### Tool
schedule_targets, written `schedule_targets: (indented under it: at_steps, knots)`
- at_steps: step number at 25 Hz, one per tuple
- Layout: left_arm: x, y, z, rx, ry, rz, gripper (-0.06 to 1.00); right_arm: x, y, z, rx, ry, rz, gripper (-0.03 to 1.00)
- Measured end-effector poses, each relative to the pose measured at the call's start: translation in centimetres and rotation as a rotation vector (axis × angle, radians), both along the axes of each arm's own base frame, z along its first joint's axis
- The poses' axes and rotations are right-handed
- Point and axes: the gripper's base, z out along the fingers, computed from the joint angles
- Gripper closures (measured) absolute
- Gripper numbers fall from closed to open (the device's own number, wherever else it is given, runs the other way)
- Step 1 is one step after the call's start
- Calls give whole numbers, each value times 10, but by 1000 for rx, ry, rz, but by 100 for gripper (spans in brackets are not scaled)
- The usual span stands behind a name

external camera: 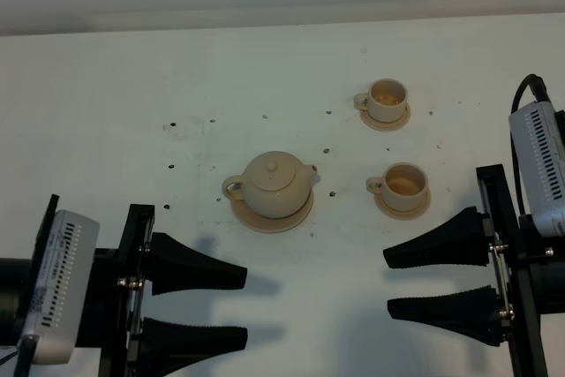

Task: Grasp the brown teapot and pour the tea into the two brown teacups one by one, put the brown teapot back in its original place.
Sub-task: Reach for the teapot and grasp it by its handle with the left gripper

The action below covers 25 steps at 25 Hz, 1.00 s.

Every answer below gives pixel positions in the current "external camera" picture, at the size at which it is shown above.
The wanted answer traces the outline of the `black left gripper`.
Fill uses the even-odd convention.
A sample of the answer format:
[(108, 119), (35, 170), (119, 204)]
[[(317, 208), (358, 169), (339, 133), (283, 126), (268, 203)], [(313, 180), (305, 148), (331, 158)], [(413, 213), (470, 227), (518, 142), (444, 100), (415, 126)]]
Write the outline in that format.
[[(131, 204), (115, 249), (96, 248), (76, 341), (98, 349), (99, 376), (126, 376), (128, 337), (140, 328), (145, 276), (143, 256), (154, 225), (154, 207)], [(148, 280), (154, 296), (181, 290), (241, 290), (247, 269), (207, 256), (165, 233), (154, 233)], [(139, 337), (139, 375), (167, 376), (223, 354), (242, 351), (248, 331), (144, 319)]]

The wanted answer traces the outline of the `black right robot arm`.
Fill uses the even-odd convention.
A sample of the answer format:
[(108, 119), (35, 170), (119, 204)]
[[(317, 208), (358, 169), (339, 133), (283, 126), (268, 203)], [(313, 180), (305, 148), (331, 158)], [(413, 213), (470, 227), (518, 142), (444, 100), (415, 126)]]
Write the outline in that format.
[(564, 311), (564, 239), (544, 238), (530, 216), (516, 216), (502, 165), (478, 168), (477, 178), (482, 212), (467, 207), (383, 256), (390, 268), (493, 265), (497, 285), (390, 299), (388, 312), (486, 345), (507, 343), (514, 375), (546, 376), (540, 321)]

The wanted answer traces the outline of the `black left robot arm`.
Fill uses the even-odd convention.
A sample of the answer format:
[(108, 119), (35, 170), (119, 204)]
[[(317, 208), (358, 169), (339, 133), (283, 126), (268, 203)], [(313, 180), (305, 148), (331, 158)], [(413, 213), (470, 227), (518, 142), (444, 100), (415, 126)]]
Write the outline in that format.
[(52, 196), (30, 259), (1, 261), (1, 344), (14, 373), (62, 365), (77, 348), (100, 351), (101, 376), (166, 376), (241, 351), (241, 327), (145, 318), (146, 292), (240, 290), (247, 271), (156, 232), (154, 207), (133, 204), (115, 249), (97, 245), (97, 222), (60, 209)]

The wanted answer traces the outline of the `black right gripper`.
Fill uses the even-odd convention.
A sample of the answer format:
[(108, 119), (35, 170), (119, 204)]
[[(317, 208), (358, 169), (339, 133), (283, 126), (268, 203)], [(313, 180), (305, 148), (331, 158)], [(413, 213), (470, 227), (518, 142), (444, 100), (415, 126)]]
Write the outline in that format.
[[(564, 312), (564, 236), (543, 237), (530, 215), (516, 215), (500, 164), (476, 169), (486, 214), (476, 207), (427, 233), (383, 251), (389, 268), (432, 265), (486, 267), (489, 242), (485, 222), (493, 225), (493, 253), (503, 258), (508, 282), (504, 293), (514, 318), (507, 333), (515, 376), (547, 376), (541, 317)], [(496, 290), (485, 286), (429, 298), (387, 302), (394, 320), (446, 329), (490, 346), (505, 340)]]

